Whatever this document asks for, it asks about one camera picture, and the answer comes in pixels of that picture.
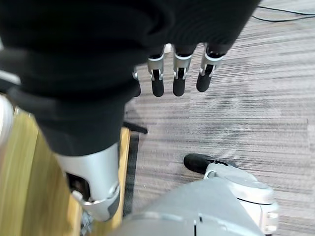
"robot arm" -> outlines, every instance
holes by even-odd
[[[163,95],[161,48],[174,44],[173,91],[180,96],[194,47],[206,43],[197,83],[205,91],[258,3],[0,3],[0,69],[21,79],[8,94],[34,114],[71,193],[92,216],[106,221],[118,206],[120,128],[125,103],[139,92],[134,67],[148,61],[153,93]]]

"floor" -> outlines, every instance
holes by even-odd
[[[266,0],[263,6],[315,12],[310,0]],[[276,15],[259,10],[261,17]],[[278,235],[315,235],[315,19],[268,23],[250,19],[199,93],[203,47],[193,55],[185,94],[172,94],[172,54],[164,61],[165,94],[152,95],[146,66],[142,94],[126,119],[148,127],[139,136],[132,210],[177,186],[201,179],[183,166],[190,152],[235,162],[272,186],[281,206]]]

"wooden table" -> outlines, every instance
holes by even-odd
[[[130,131],[122,128],[120,204],[113,219],[95,223],[92,236],[104,236],[122,220]],[[36,122],[18,110],[0,172],[0,235],[79,236],[82,210]]]

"black chair leg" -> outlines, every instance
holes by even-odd
[[[128,129],[130,129],[131,131],[135,131],[135,132],[139,132],[139,133],[143,133],[143,134],[148,133],[147,128],[139,126],[139,125],[134,124],[134,123],[127,122],[127,121],[123,122],[123,127],[126,127]]]

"black cable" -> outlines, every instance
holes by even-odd
[[[282,20],[271,20],[271,19],[264,19],[256,16],[252,16],[253,18],[261,21],[267,21],[267,22],[287,22],[287,21],[297,21],[297,20],[302,20],[302,19],[307,19],[307,18],[313,18],[315,15],[310,15],[310,16],[303,16],[303,17],[298,17],[298,18],[290,18],[290,19],[282,19]]]
[[[315,12],[291,11],[291,10],[267,7],[267,6],[258,6],[257,8],[263,8],[263,9],[268,9],[268,10],[273,10],[273,11],[283,11],[283,12],[294,13],[294,14],[305,15],[305,16],[315,15]]]
[[[255,18],[257,20],[267,21],[267,22],[288,22],[288,21],[297,21],[297,20],[302,20],[302,19],[314,18],[315,17],[315,12],[314,13],[310,13],[310,12],[301,12],[301,11],[291,11],[291,10],[278,9],[278,8],[272,8],[272,7],[266,7],[266,6],[258,6],[258,8],[302,15],[302,17],[289,18],[289,19],[279,19],[279,20],[265,19],[265,18],[260,18],[260,17],[257,17],[257,16],[252,16],[253,18]]]

